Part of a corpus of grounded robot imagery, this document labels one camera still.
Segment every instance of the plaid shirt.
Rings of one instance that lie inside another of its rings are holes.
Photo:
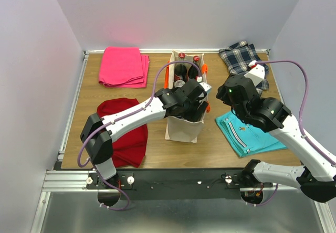
[[[250,70],[248,64],[251,61],[261,61],[254,49],[254,45],[247,45],[247,42],[244,40],[230,47],[220,49],[219,56],[226,64],[229,72],[238,75],[246,74]],[[262,66],[265,67],[265,73],[268,73],[268,66],[266,64],[262,64]],[[268,81],[264,79],[256,88],[259,95],[261,95],[263,90],[268,90]]]

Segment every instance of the metal floor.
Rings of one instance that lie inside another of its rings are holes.
[[[56,192],[51,193],[42,232],[324,231],[312,200],[297,190],[280,190],[271,203],[261,207],[247,206],[241,200],[149,200],[134,201],[127,211],[100,208],[96,192]]]

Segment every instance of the bottle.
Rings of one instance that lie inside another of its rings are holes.
[[[199,65],[198,65],[199,61],[200,61],[200,57],[199,56],[194,56],[193,63],[198,67],[199,67]],[[194,66],[191,66],[189,68],[189,71],[188,71],[188,80],[189,79],[196,79],[197,76],[198,76],[197,69]]]
[[[179,61],[184,61],[184,53],[179,53],[178,55],[178,60]],[[178,63],[175,65],[174,69],[174,82],[178,80],[183,80],[187,82],[187,67],[183,63]]]
[[[178,80],[176,82],[174,82],[174,87],[177,88],[177,87],[182,87],[185,85],[185,81],[183,80]]]

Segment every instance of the red cloth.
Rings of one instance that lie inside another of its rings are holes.
[[[97,107],[99,117],[116,114],[139,104],[137,99],[117,98],[102,102]],[[147,125],[134,129],[113,143],[112,160],[116,167],[133,165],[139,167],[146,153]]]

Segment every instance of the folded pink cloth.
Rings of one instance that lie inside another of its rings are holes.
[[[146,87],[148,56],[142,56],[138,48],[109,47],[104,51],[98,75],[105,87]]]
[[[122,84],[122,85],[112,86],[112,88],[146,88],[148,66],[149,66],[149,56],[141,55],[141,62],[142,62],[143,70],[144,70],[144,82],[133,83],[134,81],[132,81],[130,83],[125,83],[125,84]]]

